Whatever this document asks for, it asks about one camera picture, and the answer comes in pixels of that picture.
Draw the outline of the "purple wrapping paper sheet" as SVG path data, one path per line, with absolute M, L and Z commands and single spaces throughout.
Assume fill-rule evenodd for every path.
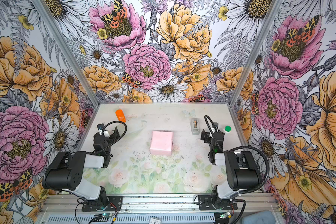
M 159 156 L 171 156 L 173 151 L 173 132 L 153 131 L 150 153 Z

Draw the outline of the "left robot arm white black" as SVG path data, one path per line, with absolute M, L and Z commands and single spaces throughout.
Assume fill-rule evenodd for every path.
M 86 202 L 88 208 L 103 211 L 109 200 L 103 186 L 95 185 L 83 177 L 85 168 L 107 168 L 112 158 L 111 146 L 120 138 L 117 128 L 99 130 L 94 135 L 94 152 L 79 151 L 75 153 L 60 152 L 49 165 L 42 180 L 46 189 L 70 192 Z

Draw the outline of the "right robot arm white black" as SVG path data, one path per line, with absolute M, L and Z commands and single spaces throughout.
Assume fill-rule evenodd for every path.
M 239 151 L 242 147 L 223 150 L 225 134 L 221 131 L 201 132 L 201 140 L 208 144 L 208 158 L 215 166 L 222 166 L 226 180 L 214 186 L 210 196 L 199 195 L 198 205 L 201 211 L 236 210 L 234 199 L 244 190 L 252 190 L 262 183 L 257 165 L 250 151 Z

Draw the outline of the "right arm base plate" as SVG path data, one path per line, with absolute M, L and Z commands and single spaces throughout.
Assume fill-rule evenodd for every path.
M 215 195 L 197 195 L 194 203 L 199 206 L 199 210 L 201 211 L 233 211 L 238 209 L 234 201 L 220 199 Z

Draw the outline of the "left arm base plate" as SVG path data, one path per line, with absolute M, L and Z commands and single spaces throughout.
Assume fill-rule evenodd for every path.
M 120 211 L 122 206 L 123 196 L 107 196 L 106 199 L 89 200 L 83 207 L 83 212 L 94 211 Z

